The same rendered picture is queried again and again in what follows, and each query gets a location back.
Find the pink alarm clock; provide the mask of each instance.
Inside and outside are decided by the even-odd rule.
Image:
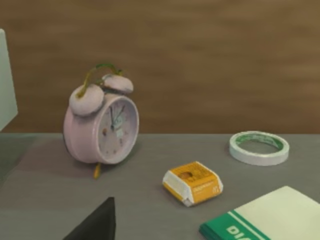
[[[71,95],[64,118],[68,152],[84,163],[120,163],[133,149],[139,133],[139,113],[127,97],[133,91],[132,82],[120,75],[105,75],[102,85],[88,87],[82,100],[85,104],[74,97],[79,89]]]

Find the table surface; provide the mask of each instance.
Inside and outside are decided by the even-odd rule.
[[[116,240],[200,240],[203,222],[282,186],[320,202],[320,135],[281,136],[289,159],[259,167],[229,155],[229,134],[142,134],[125,162],[104,166],[94,180],[94,165],[73,160],[60,134],[0,134],[2,174],[16,166],[0,189],[0,239],[62,239],[108,197],[115,197]],[[193,161],[215,171],[224,191],[187,208],[162,178]]]

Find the yellow box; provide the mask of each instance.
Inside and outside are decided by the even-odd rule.
[[[220,177],[198,161],[170,169],[162,184],[187,207],[218,196],[224,188]]]

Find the brown wall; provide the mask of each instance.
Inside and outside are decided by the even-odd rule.
[[[320,133],[320,1],[1,0],[19,115],[60,132],[72,90],[111,62],[142,133]]]

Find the white tape roll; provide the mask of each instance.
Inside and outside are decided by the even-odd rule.
[[[239,147],[246,141],[255,141],[272,145],[277,152],[261,154],[250,152]],[[262,131],[244,131],[233,135],[229,141],[229,151],[235,159],[250,165],[272,166],[283,163],[289,156],[289,143],[282,137]]]

